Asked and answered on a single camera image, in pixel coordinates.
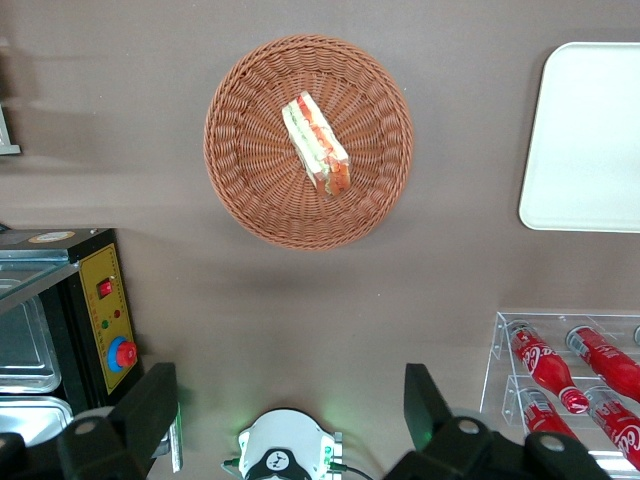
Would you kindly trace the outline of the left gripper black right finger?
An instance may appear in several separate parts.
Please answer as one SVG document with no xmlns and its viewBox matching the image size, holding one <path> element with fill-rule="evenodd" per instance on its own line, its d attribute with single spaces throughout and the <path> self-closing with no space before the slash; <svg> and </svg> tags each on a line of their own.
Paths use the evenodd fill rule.
<svg viewBox="0 0 640 480">
<path fill-rule="evenodd" d="M 456 416 L 427 367 L 405 367 L 404 419 L 413 449 L 387 479 L 524 479 L 522 447 L 468 415 Z"/>
</svg>

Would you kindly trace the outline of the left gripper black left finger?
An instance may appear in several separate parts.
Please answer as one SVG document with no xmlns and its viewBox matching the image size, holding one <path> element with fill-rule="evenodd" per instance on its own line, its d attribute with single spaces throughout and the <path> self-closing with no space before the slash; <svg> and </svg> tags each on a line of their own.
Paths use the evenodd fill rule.
<svg viewBox="0 0 640 480">
<path fill-rule="evenodd" d="M 144 479 L 178 413 L 176 367 L 155 364 L 106 415 L 87 412 L 56 439 L 66 479 Z"/>
</svg>

